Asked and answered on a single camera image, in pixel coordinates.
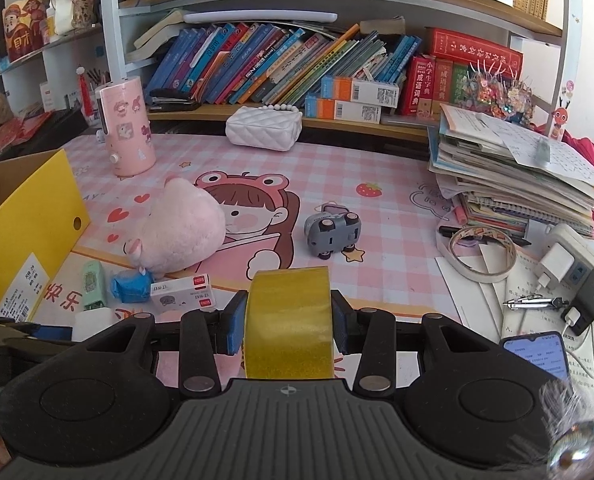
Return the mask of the pink plush pig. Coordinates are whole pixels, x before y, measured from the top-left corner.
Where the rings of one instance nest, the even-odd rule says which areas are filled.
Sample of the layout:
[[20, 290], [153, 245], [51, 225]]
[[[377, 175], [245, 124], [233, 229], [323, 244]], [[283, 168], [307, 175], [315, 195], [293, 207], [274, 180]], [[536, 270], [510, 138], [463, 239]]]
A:
[[206, 260], [224, 240], [221, 205], [202, 188], [173, 177], [123, 244], [123, 251], [132, 266], [161, 276]]

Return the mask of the orange white box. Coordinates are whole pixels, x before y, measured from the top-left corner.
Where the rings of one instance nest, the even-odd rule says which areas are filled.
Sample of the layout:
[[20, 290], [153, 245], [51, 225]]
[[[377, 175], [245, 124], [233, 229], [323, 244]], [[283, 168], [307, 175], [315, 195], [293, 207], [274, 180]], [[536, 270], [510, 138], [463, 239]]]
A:
[[365, 122], [366, 124], [378, 125], [381, 122], [382, 107], [306, 96], [303, 114], [308, 118]]
[[396, 108], [400, 88], [397, 84], [350, 77], [324, 76], [321, 80], [323, 99], [356, 102]]

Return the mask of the blue object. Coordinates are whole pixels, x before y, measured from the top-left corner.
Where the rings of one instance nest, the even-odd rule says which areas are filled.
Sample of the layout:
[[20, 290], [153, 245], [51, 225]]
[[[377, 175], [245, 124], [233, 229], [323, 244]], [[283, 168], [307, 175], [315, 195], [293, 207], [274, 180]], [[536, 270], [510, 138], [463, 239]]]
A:
[[151, 298], [153, 283], [148, 271], [126, 270], [111, 275], [110, 291], [122, 304], [141, 304]]

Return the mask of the white eraser block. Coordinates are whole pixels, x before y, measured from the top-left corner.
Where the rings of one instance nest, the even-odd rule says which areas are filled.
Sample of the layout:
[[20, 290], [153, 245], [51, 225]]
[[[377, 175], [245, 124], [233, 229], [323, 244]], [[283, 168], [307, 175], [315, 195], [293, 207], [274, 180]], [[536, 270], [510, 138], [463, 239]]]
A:
[[117, 323], [116, 313], [111, 308], [97, 308], [78, 312], [74, 316], [71, 340], [74, 342], [84, 341], [106, 328]]

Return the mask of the smartphone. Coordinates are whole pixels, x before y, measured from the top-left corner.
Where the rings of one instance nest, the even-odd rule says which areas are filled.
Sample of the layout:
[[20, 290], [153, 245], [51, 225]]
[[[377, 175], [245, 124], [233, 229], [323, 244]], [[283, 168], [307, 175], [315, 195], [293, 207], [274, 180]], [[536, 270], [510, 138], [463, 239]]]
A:
[[500, 346], [563, 382], [570, 380], [570, 366], [558, 332], [506, 337], [500, 341]]

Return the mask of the gold tape roll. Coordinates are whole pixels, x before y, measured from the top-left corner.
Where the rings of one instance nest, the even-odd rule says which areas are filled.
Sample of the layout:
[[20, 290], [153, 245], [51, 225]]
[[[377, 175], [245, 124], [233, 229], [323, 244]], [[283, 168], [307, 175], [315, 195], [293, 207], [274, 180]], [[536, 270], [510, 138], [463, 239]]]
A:
[[258, 272], [249, 289], [243, 345], [249, 379], [332, 379], [329, 269]]

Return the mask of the small white red box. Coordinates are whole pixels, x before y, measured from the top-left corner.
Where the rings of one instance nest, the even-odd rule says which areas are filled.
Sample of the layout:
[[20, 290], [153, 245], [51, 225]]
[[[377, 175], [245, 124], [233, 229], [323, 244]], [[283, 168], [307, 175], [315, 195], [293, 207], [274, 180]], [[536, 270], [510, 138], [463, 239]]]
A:
[[214, 311], [217, 308], [208, 274], [196, 274], [153, 283], [151, 299], [161, 312]]

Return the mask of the pink checkered desk mat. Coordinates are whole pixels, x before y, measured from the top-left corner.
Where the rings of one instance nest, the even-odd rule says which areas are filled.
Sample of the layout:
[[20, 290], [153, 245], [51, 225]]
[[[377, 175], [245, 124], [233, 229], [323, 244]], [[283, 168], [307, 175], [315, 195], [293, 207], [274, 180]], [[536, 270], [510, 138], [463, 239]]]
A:
[[218, 304], [248, 287], [260, 270], [316, 266], [303, 232], [306, 218], [334, 204], [358, 214], [361, 234], [348, 254], [327, 260], [329, 281], [356, 307], [406, 318], [437, 311], [456, 316], [438, 264], [435, 232], [451, 207], [418, 160], [306, 143], [285, 153], [239, 148], [221, 136], [156, 136], [157, 160], [121, 179], [91, 136], [66, 153], [91, 222], [35, 312], [38, 322], [69, 325], [83, 308], [82, 269], [99, 260], [108, 274], [128, 266], [124, 248], [166, 180], [205, 188], [220, 203], [224, 247], [196, 266]]

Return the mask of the fortune god decoration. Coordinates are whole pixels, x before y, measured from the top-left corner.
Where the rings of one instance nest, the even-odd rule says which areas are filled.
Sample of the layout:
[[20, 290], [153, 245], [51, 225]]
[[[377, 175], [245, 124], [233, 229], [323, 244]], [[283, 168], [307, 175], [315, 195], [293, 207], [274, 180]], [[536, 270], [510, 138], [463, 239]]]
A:
[[2, 19], [9, 62], [44, 46], [41, 26], [45, 18], [43, 0], [19, 0], [6, 6]]

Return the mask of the orange white box upper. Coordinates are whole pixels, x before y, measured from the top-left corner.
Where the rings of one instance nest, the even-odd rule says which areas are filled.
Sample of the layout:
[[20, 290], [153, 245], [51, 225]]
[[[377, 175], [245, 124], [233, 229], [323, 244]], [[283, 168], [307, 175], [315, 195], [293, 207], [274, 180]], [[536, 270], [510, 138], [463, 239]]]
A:
[[396, 108], [400, 88], [397, 84], [350, 77], [324, 76], [321, 80], [323, 99], [356, 102]]

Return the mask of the grey toy car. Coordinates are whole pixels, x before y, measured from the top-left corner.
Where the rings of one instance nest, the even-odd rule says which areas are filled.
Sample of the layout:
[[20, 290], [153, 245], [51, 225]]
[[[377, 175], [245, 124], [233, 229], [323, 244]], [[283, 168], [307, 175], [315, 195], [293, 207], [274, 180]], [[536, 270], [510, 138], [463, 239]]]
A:
[[361, 228], [361, 219], [355, 211], [344, 205], [325, 203], [306, 218], [303, 232], [311, 255], [327, 260], [334, 252], [352, 252]]

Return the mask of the red tassel ornament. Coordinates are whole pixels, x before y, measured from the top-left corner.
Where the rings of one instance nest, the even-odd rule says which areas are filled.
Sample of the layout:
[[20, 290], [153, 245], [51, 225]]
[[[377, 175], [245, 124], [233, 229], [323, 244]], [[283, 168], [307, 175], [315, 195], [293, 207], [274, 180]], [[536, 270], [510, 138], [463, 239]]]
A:
[[88, 90], [88, 83], [86, 82], [85, 68], [83, 66], [78, 66], [76, 68], [76, 80], [79, 84], [83, 115], [86, 118], [90, 118], [94, 115], [94, 108], [90, 96], [90, 90]]

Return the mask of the white quilted purse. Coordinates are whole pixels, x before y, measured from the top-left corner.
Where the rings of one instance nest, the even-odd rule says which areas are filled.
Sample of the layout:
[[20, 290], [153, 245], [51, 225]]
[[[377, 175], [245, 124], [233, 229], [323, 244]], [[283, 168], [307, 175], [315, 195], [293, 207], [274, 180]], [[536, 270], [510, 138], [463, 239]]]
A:
[[242, 106], [225, 123], [232, 144], [287, 152], [303, 128], [303, 113], [291, 105]]

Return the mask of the stack of papers and notebooks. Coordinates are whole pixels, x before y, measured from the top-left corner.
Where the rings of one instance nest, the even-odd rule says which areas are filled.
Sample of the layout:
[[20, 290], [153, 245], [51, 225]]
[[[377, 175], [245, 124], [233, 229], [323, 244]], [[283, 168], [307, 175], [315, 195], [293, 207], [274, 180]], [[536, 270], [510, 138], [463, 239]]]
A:
[[574, 146], [446, 103], [428, 142], [428, 169], [468, 223], [508, 233], [564, 223], [594, 237], [594, 166]]

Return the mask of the pink cylindrical cup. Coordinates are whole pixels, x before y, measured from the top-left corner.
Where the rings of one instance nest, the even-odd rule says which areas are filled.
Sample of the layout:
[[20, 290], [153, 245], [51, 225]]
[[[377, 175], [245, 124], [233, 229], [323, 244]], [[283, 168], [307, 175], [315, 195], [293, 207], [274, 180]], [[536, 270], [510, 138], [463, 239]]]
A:
[[140, 77], [104, 84], [95, 96], [114, 174], [129, 178], [151, 169], [156, 154]]

